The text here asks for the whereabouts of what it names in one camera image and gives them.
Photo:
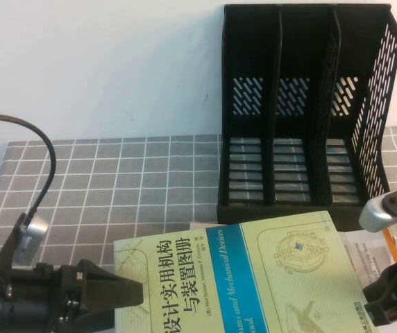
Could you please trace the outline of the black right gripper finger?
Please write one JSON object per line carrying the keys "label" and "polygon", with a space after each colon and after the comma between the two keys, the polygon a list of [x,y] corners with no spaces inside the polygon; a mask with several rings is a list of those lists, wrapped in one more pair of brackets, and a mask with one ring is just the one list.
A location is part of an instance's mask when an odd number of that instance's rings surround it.
{"label": "black right gripper finger", "polygon": [[397,302],[369,302],[365,310],[375,326],[389,325],[397,321]]}
{"label": "black right gripper finger", "polygon": [[364,288],[367,304],[397,305],[397,263],[387,267],[380,277]]}

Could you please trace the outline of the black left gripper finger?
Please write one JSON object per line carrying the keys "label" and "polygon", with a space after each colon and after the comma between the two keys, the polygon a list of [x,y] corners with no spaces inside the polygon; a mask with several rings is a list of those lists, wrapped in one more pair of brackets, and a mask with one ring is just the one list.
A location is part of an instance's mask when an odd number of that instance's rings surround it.
{"label": "black left gripper finger", "polygon": [[80,307],[70,307],[60,317],[59,332],[100,332],[115,327],[115,311],[88,311]]}
{"label": "black left gripper finger", "polygon": [[144,302],[141,282],[100,268],[87,259],[80,261],[81,304],[85,308],[124,308]]}

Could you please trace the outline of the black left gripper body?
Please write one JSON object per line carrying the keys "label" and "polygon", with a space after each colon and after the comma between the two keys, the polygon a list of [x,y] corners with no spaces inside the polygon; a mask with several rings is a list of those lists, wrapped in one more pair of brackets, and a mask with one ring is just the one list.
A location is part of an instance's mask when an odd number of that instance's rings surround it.
{"label": "black left gripper body", "polygon": [[83,288],[90,262],[77,265],[39,263],[31,270],[12,272],[10,332],[89,332]]}

